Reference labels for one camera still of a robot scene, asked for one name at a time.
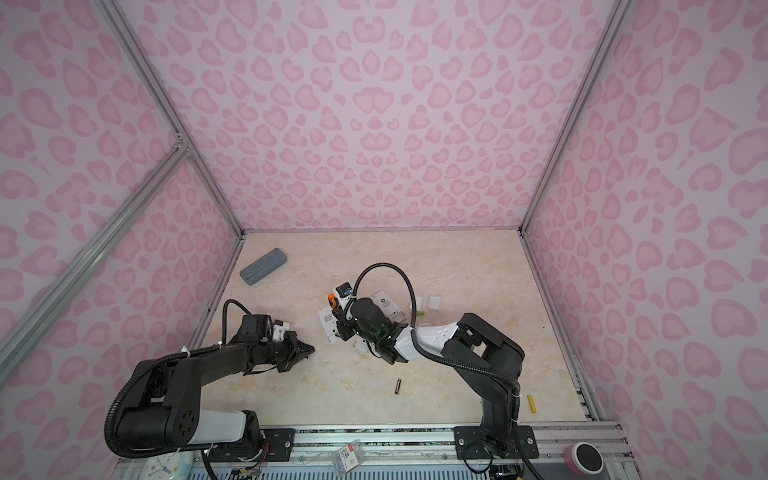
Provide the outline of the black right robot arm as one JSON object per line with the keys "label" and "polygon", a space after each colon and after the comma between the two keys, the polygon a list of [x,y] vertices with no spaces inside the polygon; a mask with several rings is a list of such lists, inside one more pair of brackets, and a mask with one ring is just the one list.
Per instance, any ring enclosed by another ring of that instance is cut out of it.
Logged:
{"label": "black right robot arm", "polygon": [[482,399],[479,447],[498,458],[517,453],[514,440],[520,409],[519,377],[525,352],[474,313],[456,323],[414,328],[385,315],[371,298],[328,298],[337,335],[356,336],[390,365],[426,359],[454,369]]}

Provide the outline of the yellow AAA battery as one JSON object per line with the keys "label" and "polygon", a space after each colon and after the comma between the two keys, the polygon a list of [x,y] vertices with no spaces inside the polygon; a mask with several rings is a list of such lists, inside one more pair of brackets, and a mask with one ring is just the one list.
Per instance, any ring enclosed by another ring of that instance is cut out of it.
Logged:
{"label": "yellow AAA battery", "polygon": [[527,395],[527,401],[528,401],[528,405],[529,405],[529,409],[530,409],[531,413],[536,414],[537,413],[537,407],[536,407],[533,395],[528,394]]}

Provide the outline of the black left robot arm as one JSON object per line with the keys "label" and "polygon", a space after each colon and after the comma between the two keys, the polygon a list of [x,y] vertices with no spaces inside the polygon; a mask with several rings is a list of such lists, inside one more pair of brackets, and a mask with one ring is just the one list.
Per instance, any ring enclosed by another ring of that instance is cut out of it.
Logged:
{"label": "black left robot arm", "polygon": [[290,371],[314,347],[267,315],[246,315],[228,341],[140,362],[109,407],[104,440],[116,455],[142,459],[205,450],[216,460],[263,456],[266,439],[250,410],[206,410],[204,386],[230,375]]}

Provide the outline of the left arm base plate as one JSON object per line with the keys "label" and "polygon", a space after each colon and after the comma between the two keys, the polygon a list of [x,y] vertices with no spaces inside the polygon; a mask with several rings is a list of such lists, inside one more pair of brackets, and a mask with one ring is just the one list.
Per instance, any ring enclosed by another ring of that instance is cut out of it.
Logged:
{"label": "left arm base plate", "polygon": [[295,430],[289,428],[246,431],[236,442],[215,444],[208,458],[217,463],[287,462],[294,437]]}

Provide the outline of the white remote control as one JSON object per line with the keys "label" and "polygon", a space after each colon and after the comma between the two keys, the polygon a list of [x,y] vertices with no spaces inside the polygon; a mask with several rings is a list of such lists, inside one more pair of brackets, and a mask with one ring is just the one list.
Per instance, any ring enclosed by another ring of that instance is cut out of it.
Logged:
{"label": "white remote control", "polygon": [[333,314],[332,308],[330,306],[326,306],[318,310],[317,316],[328,342],[330,344],[341,342],[342,339],[338,335],[337,319]]}
{"label": "white remote control", "polygon": [[353,348],[357,353],[361,355],[368,355],[370,353],[367,342],[361,339],[355,341]]}
{"label": "white remote control", "polygon": [[384,291],[377,292],[372,299],[390,321],[394,323],[406,322],[404,311]]}

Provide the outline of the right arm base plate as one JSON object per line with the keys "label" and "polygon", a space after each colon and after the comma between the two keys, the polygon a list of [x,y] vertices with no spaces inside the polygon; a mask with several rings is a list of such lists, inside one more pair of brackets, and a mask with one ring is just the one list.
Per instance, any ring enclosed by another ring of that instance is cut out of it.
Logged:
{"label": "right arm base plate", "polygon": [[528,425],[517,427],[517,436],[512,433],[501,440],[492,437],[480,427],[457,426],[453,428],[455,449],[460,460],[528,459],[540,455],[534,430]]}

